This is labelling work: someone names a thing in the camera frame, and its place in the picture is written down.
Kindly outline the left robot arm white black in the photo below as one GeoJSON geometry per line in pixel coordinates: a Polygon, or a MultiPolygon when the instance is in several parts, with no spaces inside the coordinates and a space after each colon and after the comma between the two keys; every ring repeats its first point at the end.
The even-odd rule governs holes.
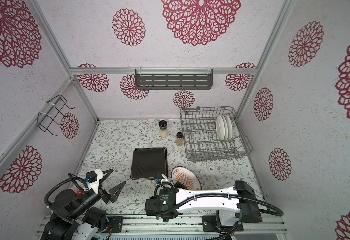
{"type": "Polygon", "coordinates": [[[44,203],[52,211],[41,238],[43,240],[94,240],[97,233],[118,233],[123,218],[112,219],[106,211],[95,206],[99,201],[115,203],[126,182],[110,190],[103,189],[103,182],[114,170],[96,169],[85,178],[69,173],[68,179],[61,181],[45,197],[44,203]]]}

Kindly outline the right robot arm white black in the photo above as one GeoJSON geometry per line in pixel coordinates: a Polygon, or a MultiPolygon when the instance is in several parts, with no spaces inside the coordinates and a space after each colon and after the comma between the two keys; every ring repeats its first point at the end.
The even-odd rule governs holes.
{"type": "Polygon", "coordinates": [[[237,221],[263,221],[254,189],[244,181],[233,186],[205,191],[163,188],[146,200],[145,213],[165,222],[192,211],[215,211],[219,226],[229,227],[237,221]]]}

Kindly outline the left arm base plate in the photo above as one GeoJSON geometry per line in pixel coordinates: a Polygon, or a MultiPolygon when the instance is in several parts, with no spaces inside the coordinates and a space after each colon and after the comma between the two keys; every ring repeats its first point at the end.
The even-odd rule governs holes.
{"type": "Polygon", "coordinates": [[[108,216],[106,228],[102,233],[120,233],[123,227],[124,217],[108,216]]]}

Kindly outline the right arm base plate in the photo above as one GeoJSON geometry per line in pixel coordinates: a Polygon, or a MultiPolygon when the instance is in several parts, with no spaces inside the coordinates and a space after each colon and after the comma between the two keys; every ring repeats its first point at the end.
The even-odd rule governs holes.
{"type": "Polygon", "coordinates": [[[202,227],[204,232],[217,232],[224,234],[232,230],[233,225],[239,219],[235,215],[226,218],[221,217],[220,214],[202,216],[202,227]]]}

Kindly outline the white round plate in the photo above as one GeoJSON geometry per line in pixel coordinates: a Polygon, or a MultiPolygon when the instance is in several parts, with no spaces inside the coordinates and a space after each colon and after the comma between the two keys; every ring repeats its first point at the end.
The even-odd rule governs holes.
{"type": "Polygon", "coordinates": [[[232,122],[231,118],[229,115],[224,116],[224,123],[225,123],[225,140],[232,140],[233,137],[233,127],[232,127],[232,122]]]}
{"type": "Polygon", "coordinates": [[[198,177],[185,167],[175,167],[171,172],[172,182],[176,188],[190,191],[202,190],[202,184],[198,177]]]}
{"type": "Polygon", "coordinates": [[[216,128],[217,137],[221,141],[224,140],[225,139],[225,124],[224,124],[224,119],[221,115],[219,115],[216,118],[215,128],[216,128]]]}

